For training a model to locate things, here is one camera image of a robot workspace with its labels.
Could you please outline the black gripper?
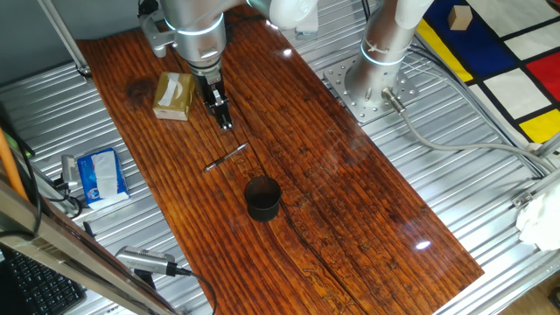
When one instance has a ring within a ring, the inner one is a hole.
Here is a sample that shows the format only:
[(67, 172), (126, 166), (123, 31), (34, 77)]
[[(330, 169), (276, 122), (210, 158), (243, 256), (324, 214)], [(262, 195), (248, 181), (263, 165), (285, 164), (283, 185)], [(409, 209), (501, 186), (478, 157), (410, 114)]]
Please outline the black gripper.
[(206, 106), (207, 113), (223, 130), (232, 129), (233, 123), (221, 73), (221, 59), (189, 61), (188, 66), (196, 81), (197, 91)]

